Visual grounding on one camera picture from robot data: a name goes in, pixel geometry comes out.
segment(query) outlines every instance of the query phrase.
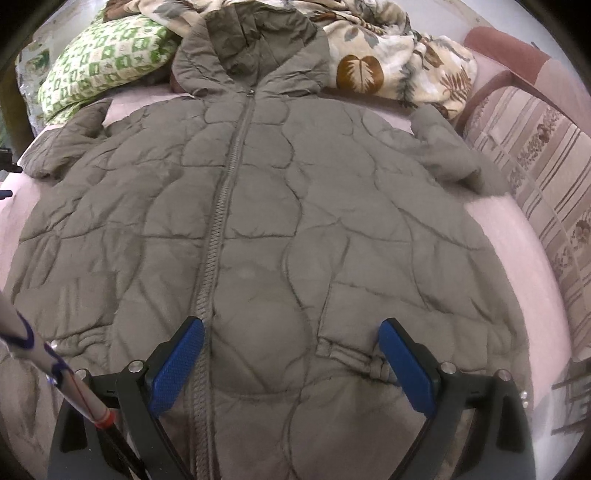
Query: pink mattress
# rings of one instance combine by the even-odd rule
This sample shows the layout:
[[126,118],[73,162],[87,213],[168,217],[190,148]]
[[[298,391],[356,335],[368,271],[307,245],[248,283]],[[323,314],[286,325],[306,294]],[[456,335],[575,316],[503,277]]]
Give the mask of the pink mattress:
[[[124,118],[144,105],[176,96],[168,86],[138,87],[115,96],[105,124]],[[376,105],[371,99],[347,98],[365,104],[393,126],[410,131],[405,113]],[[13,190],[0,201],[0,288],[7,279],[18,237],[40,195],[51,187],[23,174],[10,174],[2,184]],[[475,199],[468,191],[454,194],[481,225],[494,246],[521,305],[530,340],[530,361],[536,406],[550,392],[571,357],[569,331],[563,301],[550,264],[525,216],[509,196]]]

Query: green and white pillowcase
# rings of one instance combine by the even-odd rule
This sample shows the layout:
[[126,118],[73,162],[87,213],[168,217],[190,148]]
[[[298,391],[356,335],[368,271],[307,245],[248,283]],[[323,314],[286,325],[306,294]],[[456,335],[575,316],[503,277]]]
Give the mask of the green and white pillowcase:
[[159,69],[177,48],[178,37],[144,15],[94,22],[66,47],[39,90],[47,123],[63,123],[104,91]]

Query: jacket zipper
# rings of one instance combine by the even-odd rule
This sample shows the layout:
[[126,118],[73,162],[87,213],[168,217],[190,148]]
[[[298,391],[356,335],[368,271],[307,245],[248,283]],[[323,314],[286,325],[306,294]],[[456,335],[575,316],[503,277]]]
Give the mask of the jacket zipper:
[[206,330],[203,350],[197,360],[194,374],[191,376],[194,420],[193,432],[191,433],[191,439],[194,440],[191,443],[194,446],[194,452],[191,452],[191,454],[194,455],[197,480],[214,480],[214,472],[217,471],[213,465],[212,405],[209,378],[212,293],[217,282],[219,254],[228,216],[230,194],[236,181],[236,174],[242,159],[244,140],[254,111],[254,96],[254,90],[250,90],[246,94],[246,103],[238,122],[236,136],[232,141],[225,178],[217,194],[213,217],[210,221],[204,270],[201,274],[200,287],[195,301],[197,316],[202,320]]

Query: beige blanket with leaf print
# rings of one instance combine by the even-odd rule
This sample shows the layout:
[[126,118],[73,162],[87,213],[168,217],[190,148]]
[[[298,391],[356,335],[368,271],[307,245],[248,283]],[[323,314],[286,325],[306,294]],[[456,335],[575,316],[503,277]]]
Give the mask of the beige blanket with leaf print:
[[[186,37],[197,19],[243,0],[110,0],[105,20],[142,13]],[[320,23],[330,45],[330,85],[399,100],[425,103],[448,119],[464,108],[476,79],[469,50],[447,37],[413,30],[407,13],[390,0],[264,0],[297,8]]]

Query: striped upholstery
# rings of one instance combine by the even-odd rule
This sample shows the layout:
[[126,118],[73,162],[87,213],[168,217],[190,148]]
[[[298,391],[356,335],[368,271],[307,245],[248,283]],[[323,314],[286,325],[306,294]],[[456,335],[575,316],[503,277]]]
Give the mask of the striped upholstery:
[[506,175],[558,279],[574,357],[591,357],[591,139],[516,87],[489,95],[464,134]]

